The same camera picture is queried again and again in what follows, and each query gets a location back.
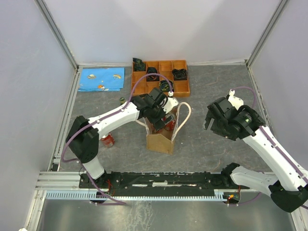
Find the green glass bottle red label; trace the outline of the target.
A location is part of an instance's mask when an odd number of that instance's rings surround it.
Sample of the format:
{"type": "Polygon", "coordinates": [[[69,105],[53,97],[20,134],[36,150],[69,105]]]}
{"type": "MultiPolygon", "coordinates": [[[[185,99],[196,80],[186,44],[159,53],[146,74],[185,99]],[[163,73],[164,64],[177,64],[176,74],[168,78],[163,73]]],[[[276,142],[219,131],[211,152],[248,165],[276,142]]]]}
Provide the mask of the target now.
{"type": "Polygon", "coordinates": [[[126,99],[124,97],[121,97],[119,101],[120,101],[120,104],[122,105],[126,102],[126,99]]]}

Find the red cola can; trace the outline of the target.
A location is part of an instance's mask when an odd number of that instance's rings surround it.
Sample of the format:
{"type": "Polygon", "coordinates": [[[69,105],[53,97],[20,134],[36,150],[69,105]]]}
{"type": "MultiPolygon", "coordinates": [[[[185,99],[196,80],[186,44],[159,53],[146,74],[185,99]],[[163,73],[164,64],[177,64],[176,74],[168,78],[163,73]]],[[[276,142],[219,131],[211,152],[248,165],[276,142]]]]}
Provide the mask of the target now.
{"type": "Polygon", "coordinates": [[[176,120],[176,114],[175,113],[168,113],[163,117],[163,121],[173,121],[176,120]]]}
{"type": "Polygon", "coordinates": [[[176,119],[171,120],[169,123],[167,123],[167,124],[165,125],[165,130],[167,130],[167,131],[173,131],[174,128],[175,128],[176,122],[177,122],[176,119]]]}
{"type": "Polygon", "coordinates": [[[103,145],[105,147],[112,147],[115,143],[115,140],[111,133],[108,133],[107,135],[102,136],[101,141],[103,142],[103,145]]]}

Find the canvas tote bag cat print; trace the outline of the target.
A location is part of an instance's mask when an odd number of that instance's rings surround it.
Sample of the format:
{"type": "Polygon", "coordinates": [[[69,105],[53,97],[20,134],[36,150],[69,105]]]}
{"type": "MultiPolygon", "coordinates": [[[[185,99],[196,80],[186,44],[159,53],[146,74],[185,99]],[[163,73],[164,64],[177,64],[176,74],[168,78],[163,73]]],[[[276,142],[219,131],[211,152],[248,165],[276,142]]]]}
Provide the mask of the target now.
{"type": "Polygon", "coordinates": [[[186,102],[181,102],[179,106],[172,111],[175,115],[175,118],[167,124],[174,122],[174,129],[165,129],[162,128],[159,131],[154,131],[154,126],[150,124],[148,119],[144,119],[144,122],[136,120],[136,123],[145,127],[146,130],[146,148],[147,150],[173,155],[175,147],[175,138],[181,128],[186,124],[188,119],[191,116],[192,108],[186,102]],[[181,124],[179,124],[180,109],[182,106],[188,108],[188,114],[181,124]]]}

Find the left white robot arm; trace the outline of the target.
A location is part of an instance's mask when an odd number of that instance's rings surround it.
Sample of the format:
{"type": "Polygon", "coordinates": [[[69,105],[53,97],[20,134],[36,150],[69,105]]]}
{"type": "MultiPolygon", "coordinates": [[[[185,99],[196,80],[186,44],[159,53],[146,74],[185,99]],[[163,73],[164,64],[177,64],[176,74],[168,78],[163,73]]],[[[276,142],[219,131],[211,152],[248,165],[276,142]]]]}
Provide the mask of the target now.
{"type": "Polygon", "coordinates": [[[165,117],[179,102],[154,88],[148,94],[132,96],[126,103],[105,114],[86,119],[78,116],[66,138],[66,147],[90,175],[90,183],[100,188],[106,184],[106,172],[98,160],[99,141],[116,128],[147,118],[156,130],[165,126],[165,117]]]}

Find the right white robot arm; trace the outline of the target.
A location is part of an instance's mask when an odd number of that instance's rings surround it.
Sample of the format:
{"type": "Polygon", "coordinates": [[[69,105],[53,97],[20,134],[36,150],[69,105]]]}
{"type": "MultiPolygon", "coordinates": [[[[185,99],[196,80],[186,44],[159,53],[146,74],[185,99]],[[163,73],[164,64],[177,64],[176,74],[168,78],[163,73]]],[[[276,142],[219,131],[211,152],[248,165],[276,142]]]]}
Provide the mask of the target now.
{"type": "Polygon", "coordinates": [[[259,191],[288,213],[303,206],[308,200],[308,171],[282,147],[258,112],[232,96],[221,97],[207,108],[205,129],[232,141],[242,140],[274,173],[269,176],[231,163],[222,171],[221,184],[259,191]]]}

